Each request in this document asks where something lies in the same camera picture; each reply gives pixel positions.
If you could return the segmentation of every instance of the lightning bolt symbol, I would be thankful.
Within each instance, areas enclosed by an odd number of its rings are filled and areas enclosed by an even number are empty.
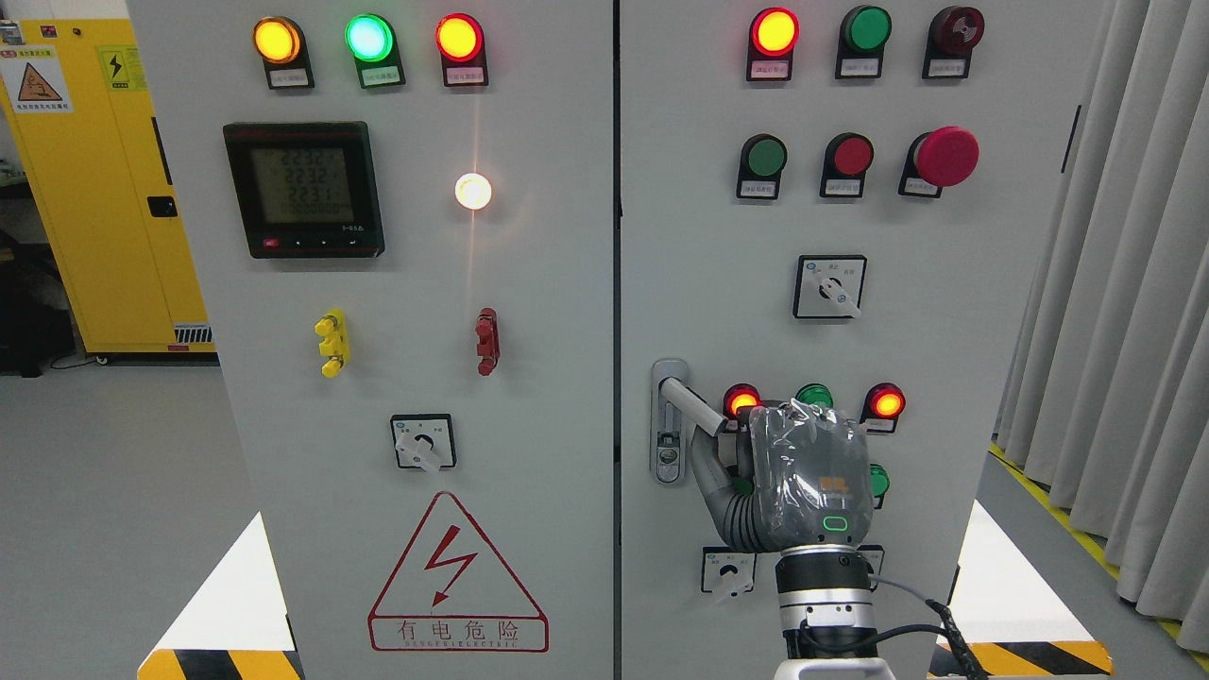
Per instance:
[[[445,548],[450,547],[450,543],[452,543],[453,540],[457,538],[459,531],[462,531],[462,529],[459,529],[458,526],[450,525],[449,530],[445,531],[445,537],[441,538],[440,544],[438,544],[436,549],[433,551],[433,557],[428,558],[428,564],[424,565],[424,571],[428,571],[429,569],[446,566],[457,561],[462,563],[462,566],[459,566],[458,570],[453,572],[453,578],[450,578],[450,582],[446,583],[444,588],[433,593],[434,607],[449,598],[449,595],[446,595],[445,593],[450,589],[450,587],[453,586],[453,583],[458,580],[458,577],[462,576],[462,572],[465,571],[465,567],[470,566],[470,563],[474,561],[474,558],[479,557],[479,553],[470,553],[468,555],[440,559],[441,554],[445,552]]]

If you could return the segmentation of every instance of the white indicator light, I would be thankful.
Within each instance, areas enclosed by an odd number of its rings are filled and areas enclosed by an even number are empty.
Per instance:
[[[468,172],[457,178],[453,196],[468,211],[478,211],[491,202],[491,183],[476,172]]]

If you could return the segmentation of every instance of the yellow terminal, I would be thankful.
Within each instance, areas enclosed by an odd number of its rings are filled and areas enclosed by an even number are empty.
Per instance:
[[[329,310],[314,324],[316,335],[323,338],[319,342],[319,355],[326,358],[320,373],[324,378],[335,378],[348,363],[348,325],[341,309]]]

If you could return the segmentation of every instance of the warning label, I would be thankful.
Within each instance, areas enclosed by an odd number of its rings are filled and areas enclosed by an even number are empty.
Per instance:
[[[66,114],[71,97],[53,47],[0,50],[0,77],[18,114]]]
[[[433,497],[369,616],[380,651],[545,652],[550,626],[461,501]]]
[[[140,92],[147,88],[137,45],[105,45],[97,47],[105,83],[117,92]]]

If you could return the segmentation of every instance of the gray floor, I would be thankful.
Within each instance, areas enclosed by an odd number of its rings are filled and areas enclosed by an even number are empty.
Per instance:
[[[990,455],[978,501],[1088,633],[1109,649],[1116,678],[1204,680],[1205,672],[1158,624],[1120,601],[1116,581]]]
[[[1117,678],[1205,676],[994,460],[978,499]],[[219,369],[0,376],[0,680],[134,678],[253,514]]]

